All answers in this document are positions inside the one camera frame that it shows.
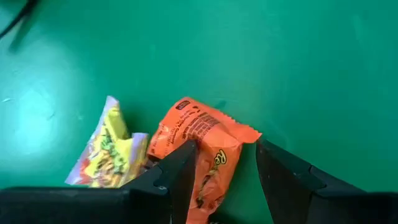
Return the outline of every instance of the green background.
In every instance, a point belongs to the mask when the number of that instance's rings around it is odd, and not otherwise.
[[[23,0],[0,0],[0,27]],[[64,185],[121,102],[153,133],[183,96],[364,190],[396,191],[397,1],[43,0],[0,40],[0,187]],[[219,209],[270,223],[255,148]]]

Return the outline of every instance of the black cable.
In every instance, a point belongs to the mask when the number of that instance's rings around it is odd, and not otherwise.
[[[27,0],[27,3],[18,13],[17,17],[15,17],[15,19],[12,20],[11,23],[0,33],[0,39],[9,33],[25,16],[28,16],[33,11],[33,8],[36,7],[38,2],[39,0]]]

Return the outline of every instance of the yellow candy bag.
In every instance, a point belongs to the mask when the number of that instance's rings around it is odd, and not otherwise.
[[[133,133],[130,138],[119,102],[108,96],[97,128],[65,182],[120,187],[138,176],[147,141],[145,133]]]

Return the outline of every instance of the green table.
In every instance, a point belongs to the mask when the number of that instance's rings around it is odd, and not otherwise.
[[[0,27],[23,0],[0,0]],[[398,190],[397,1],[45,0],[0,41],[0,187],[63,186],[113,95],[153,133],[191,96],[364,190]],[[241,155],[220,207],[271,223]]]

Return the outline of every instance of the plastic candy bag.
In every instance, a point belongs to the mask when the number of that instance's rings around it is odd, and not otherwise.
[[[149,158],[163,159],[188,139],[199,147],[187,223],[207,223],[224,199],[243,143],[261,136],[222,112],[191,98],[178,101],[160,122],[148,148]]]
[[[108,96],[99,123],[78,162],[66,179],[67,184],[90,187],[120,187],[136,178],[137,159],[146,151],[148,134],[128,134],[119,102]]]

